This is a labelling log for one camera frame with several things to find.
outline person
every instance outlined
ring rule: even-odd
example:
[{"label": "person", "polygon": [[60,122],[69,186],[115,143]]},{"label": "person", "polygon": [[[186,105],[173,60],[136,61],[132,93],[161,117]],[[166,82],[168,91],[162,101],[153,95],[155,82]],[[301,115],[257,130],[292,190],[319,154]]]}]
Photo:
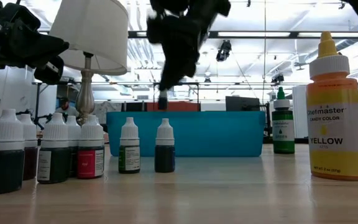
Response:
[{"label": "person", "polygon": [[55,113],[65,113],[68,116],[75,116],[78,117],[80,115],[80,113],[72,106],[70,106],[69,104],[69,100],[67,97],[63,97],[60,99],[60,107],[57,108],[57,110],[55,111]]}]

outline yellow bottle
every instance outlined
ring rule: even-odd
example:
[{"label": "yellow bottle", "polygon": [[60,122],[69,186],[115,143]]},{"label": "yellow bottle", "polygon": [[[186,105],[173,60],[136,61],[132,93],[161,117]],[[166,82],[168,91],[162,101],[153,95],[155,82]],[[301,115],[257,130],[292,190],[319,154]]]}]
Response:
[{"label": "yellow bottle", "polygon": [[358,86],[346,78],[349,59],[336,52],[330,32],[321,34],[306,88],[311,173],[358,180]]}]

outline food coloring bottle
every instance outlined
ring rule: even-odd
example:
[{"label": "food coloring bottle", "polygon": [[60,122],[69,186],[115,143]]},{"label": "food coloring bottle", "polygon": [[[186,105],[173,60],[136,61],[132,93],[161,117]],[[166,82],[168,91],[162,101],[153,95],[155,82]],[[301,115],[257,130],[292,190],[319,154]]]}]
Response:
[{"label": "food coloring bottle", "polygon": [[70,160],[68,126],[61,113],[54,113],[44,129],[38,158],[38,182],[56,184],[66,181],[70,174]]},{"label": "food coloring bottle", "polygon": [[76,177],[78,141],[81,137],[81,126],[77,124],[75,116],[68,116],[66,124],[68,126],[68,147],[71,151],[70,177]]},{"label": "food coloring bottle", "polygon": [[127,118],[121,128],[118,171],[120,174],[136,174],[140,171],[139,130],[134,118]]},{"label": "food coloring bottle", "polygon": [[164,173],[175,171],[175,139],[168,118],[162,119],[162,124],[157,130],[154,170]]},{"label": "food coloring bottle", "polygon": [[285,99],[283,87],[278,88],[277,100],[273,102],[273,150],[278,154],[295,153],[295,132],[290,100]]},{"label": "food coloring bottle", "polygon": [[0,194],[22,188],[23,168],[23,124],[16,118],[16,110],[3,110],[0,117]]},{"label": "food coloring bottle", "polygon": [[37,175],[38,139],[37,127],[31,121],[29,114],[22,114],[20,121],[24,133],[24,172],[23,180],[31,180]]},{"label": "food coloring bottle", "polygon": [[103,142],[103,127],[98,124],[95,115],[88,115],[86,123],[81,127],[77,178],[93,179],[103,176]]},{"label": "food coloring bottle", "polygon": [[349,59],[323,32],[310,63],[314,83],[306,88],[310,168],[317,177],[358,180],[358,86],[349,73]]}]

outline desk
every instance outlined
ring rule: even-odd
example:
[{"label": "desk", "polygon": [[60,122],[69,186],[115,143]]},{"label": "desk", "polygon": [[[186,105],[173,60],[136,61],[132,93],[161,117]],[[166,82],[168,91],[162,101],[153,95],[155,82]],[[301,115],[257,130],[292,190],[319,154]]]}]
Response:
[{"label": "desk", "polygon": [[142,158],[140,174],[40,185],[0,195],[0,223],[358,223],[358,182],[310,176],[307,145],[295,155],[177,158],[177,171],[156,174]]}]

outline blue plastic container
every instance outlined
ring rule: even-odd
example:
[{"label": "blue plastic container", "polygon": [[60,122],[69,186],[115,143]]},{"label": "blue plastic container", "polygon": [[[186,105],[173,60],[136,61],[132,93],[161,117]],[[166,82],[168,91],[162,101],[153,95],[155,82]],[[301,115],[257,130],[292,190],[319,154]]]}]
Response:
[{"label": "blue plastic container", "polygon": [[140,155],[154,156],[162,118],[169,118],[178,157],[257,157],[262,152],[265,112],[109,112],[110,151],[118,156],[121,127],[133,117],[139,127]]}]

